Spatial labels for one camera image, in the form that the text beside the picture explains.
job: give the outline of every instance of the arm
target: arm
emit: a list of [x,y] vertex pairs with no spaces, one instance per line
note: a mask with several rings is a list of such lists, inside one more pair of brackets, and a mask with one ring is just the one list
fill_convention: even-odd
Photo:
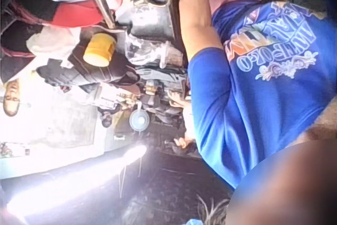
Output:
[[182,39],[189,61],[204,48],[223,49],[212,27],[209,0],[180,0],[179,9]]

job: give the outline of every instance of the yellow container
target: yellow container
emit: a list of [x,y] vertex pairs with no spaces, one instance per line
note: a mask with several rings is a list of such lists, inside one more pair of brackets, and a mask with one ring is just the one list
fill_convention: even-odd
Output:
[[95,34],[84,52],[83,59],[97,67],[107,67],[116,48],[116,40],[108,34]]

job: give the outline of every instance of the clothing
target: clothing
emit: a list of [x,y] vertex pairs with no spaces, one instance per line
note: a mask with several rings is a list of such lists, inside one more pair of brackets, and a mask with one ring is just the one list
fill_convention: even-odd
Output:
[[121,104],[116,103],[113,109],[104,109],[101,107],[97,107],[97,110],[103,115],[105,112],[109,112],[111,115],[118,113],[122,109]]
[[43,26],[31,25],[22,21],[15,21],[1,36],[1,47],[11,52],[34,56],[27,48],[27,40],[34,34],[40,33]]
[[83,41],[77,45],[68,60],[74,65],[71,69],[60,66],[61,62],[49,59],[48,64],[36,71],[46,83],[58,86],[86,85],[109,83],[112,85],[132,85],[139,81],[136,70],[128,65],[126,57],[115,51],[107,67],[97,67],[84,61],[83,55],[87,44]]
[[294,4],[250,0],[223,5],[213,25],[225,53],[206,48],[189,64],[196,142],[209,166],[236,188],[336,95],[336,27]]

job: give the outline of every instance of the dark floor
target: dark floor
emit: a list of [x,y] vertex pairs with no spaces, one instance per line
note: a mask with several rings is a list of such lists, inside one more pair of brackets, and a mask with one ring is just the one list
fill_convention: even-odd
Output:
[[[50,179],[57,180],[123,152],[122,148],[48,173],[3,180],[1,185],[10,199],[18,190]],[[27,222],[33,225],[184,224],[188,219],[198,217],[197,195],[206,203],[210,203],[211,199],[217,203],[232,193],[202,160],[149,151],[143,158],[140,178],[137,177],[138,170],[139,160],[127,167],[121,199],[118,176],[115,176],[101,187],[62,206],[27,217]]]

